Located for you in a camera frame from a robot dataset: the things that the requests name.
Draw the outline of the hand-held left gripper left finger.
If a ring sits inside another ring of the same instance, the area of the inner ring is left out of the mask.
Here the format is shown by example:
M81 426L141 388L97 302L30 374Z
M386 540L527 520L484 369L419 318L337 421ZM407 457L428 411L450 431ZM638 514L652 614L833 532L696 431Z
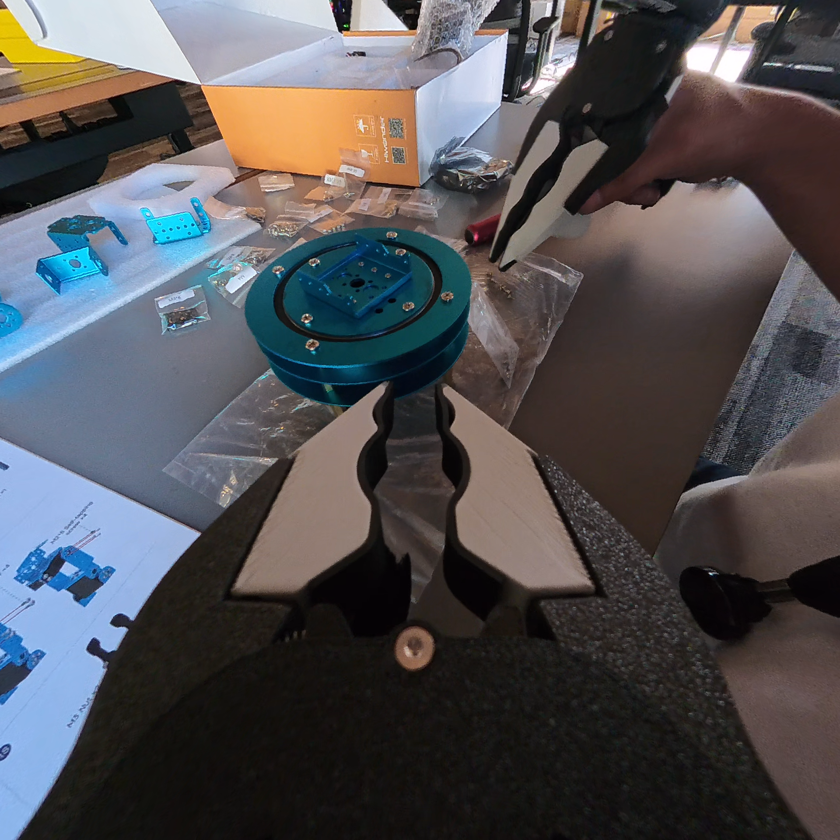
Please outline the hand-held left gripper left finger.
M393 408L393 384L380 384L299 448L232 595L343 599L383 582L395 561L375 489L388 467Z

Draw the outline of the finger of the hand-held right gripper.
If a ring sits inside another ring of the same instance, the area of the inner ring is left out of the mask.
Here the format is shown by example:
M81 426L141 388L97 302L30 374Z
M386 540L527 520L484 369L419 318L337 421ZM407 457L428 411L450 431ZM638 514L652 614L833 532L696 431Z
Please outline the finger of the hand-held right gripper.
M538 205L539 209L545 208L550 200L554 200L554 207L560 210L560 215L549 230L549 236L557 233L557 223L562 222L560 231L562 235L578 236L586 230L588 223L576 223L574 212L565 210L565 202L576 187L583 181L587 173L601 159L607 151L607 144L597 138L591 138L586 142L578 144L566 156L563 169L558 181L551 193ZM498 265L500 270L507 270L512 265Z
M512 265L548 237L560 210L553 199L543 209L538 205L554 189L565 159L566 142L556 121L528 133L490 248L492 263Z

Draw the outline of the orange and white cardboard box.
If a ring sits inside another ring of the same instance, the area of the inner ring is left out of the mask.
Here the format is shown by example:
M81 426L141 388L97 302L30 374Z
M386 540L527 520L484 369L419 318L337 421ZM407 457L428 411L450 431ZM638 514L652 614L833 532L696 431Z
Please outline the orange and white cardboard box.
M476 31L461 61L413 60L413 33L340 32L324 1L6 6L38 46L200 85L234 162L256 169L321 175L341 149L367 151L373 181L420 186L502 99L504 29Z

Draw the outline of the person's right forearm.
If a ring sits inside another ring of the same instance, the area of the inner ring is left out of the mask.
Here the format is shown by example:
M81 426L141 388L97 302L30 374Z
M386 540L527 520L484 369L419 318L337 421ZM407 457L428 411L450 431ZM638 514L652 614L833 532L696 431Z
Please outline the person's right forearm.
M698 125L689 180L750 189L835 298L839 295L839 116L801 93L692 73Z

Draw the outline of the teal round robot base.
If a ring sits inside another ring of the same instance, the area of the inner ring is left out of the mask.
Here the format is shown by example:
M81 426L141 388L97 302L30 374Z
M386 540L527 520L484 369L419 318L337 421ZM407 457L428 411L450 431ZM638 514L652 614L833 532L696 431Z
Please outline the teal round robot base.
M471 290L469 268L444 242L366 227L274 259L245 318L284 385L348 407L382 383L400 397L440 380L466 346Z

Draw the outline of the grey desk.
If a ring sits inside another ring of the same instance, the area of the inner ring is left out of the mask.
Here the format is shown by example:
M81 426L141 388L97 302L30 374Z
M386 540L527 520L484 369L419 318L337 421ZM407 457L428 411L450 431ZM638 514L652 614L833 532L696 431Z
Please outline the grey desk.
M743 185L678 183L539 252L583 279L511 431L658 545L791 254ZM194 529L218 506L164 467L268 364L242 311L163 336L181 275L2 374L2 438Z

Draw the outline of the wooden-topped desk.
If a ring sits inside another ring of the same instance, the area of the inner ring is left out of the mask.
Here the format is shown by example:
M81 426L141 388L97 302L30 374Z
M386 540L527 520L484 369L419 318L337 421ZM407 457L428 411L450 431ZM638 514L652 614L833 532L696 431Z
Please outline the wooden-topped desk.
M2 88L2 128L26 141L1 150L2 214L93 186L111 153L166 138L193 150L193 119L176 82L93 59L22 66Z

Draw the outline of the black office chair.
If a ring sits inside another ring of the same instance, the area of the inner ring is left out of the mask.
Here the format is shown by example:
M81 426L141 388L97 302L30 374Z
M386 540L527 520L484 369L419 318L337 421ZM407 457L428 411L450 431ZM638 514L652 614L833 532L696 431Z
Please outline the black office chair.
M839 102L839 2L786 4L774 24L752 32L754 50L742 79Z
M512 25L508 28L507 62L502 85L505 102L514 102L531 94L546 61L551 57L562 17L560 2L548 2L546 14L532 20L532 11L537 4L539 2L518 2L519 11L514 14Z

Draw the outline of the spread of hardware bags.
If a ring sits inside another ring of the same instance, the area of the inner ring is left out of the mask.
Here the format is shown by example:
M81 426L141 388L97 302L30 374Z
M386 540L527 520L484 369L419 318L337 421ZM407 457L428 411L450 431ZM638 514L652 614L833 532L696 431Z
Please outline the spread of hardware bags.
M359 225L382 224L397 217L432 222L446 202L443 194L422 187L373 185L367 151L341 149L339 167L301 200L288 198L265 227L272 245L238 245L207 261L206 283L232 305L242 308L259 270L271 257L307 242L305 235L341 233Z

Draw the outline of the bubble wrap pouch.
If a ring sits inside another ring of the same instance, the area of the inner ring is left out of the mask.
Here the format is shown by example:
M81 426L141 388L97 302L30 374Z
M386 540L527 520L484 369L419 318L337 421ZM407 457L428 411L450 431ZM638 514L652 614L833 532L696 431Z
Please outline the bubble wrap pouch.
M475 32L498 1L422 1L411 47L413 60L451 53L465 59Z

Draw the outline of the person's blue jeans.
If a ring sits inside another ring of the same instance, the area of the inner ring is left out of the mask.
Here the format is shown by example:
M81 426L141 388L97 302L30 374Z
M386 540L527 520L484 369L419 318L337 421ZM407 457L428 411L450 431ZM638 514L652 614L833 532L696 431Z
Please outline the person's blue jeans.
M700 456L688 477L683 493L715 481L728 480L729 478L743 478L745 476L744 473L729 465Z

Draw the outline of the white foam sheet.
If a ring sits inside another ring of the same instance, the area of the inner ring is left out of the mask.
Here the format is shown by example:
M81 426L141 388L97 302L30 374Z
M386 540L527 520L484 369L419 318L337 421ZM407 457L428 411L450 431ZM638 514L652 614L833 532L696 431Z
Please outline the white foam sheet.
M18 330L1 339L2 371L206 262L258 228L248 219L214 219L211 232L197 240L159 246L154 244L142 217L135 222L116 221L110 213L90 207L92 195L93 192L81 193L2 221L2 300L15 307L24 319ZM47 236L48 225L75 214L115 220L129 244L122 246L109 231L92 237L92 247L106 264L108 276L80 280L57 294L36 275L36 262L58 251Z

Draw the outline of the white foam cutout piece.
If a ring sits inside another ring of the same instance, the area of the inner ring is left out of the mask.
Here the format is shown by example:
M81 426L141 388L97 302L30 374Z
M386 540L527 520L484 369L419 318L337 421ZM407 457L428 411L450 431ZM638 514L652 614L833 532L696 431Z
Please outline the white foam cutout piece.
M112 221L143 220L141 209L153 217L190 212L191 200L202 203L233 184L235 174L223 166L153 163L88 195L94 214Z

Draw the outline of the blue U bracket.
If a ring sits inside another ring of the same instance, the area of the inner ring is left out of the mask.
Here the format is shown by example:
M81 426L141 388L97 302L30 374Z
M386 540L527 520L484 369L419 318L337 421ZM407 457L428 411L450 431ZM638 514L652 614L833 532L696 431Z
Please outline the blue U bracket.
M211 221L202 202L197 197L190 199L191 210L155 217L148 207L141 207L140 213L152 233L156 245L168 245L208 234Z

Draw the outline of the blue angled bracket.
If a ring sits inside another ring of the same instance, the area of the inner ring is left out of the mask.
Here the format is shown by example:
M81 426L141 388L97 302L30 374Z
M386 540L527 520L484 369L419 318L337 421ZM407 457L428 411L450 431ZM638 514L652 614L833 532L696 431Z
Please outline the blue angled bracket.
M78 214L72 217L63 217L50 224L46 233L60 252L69 253L74 250L89 248L91 246L89 237L106 229L113 233L121 245L127 246L129 244L129 240L126 239L119 227L113 221L101 216Z
M36 275L57 295L90 277L109 276L109 268L90 246L38 259Z

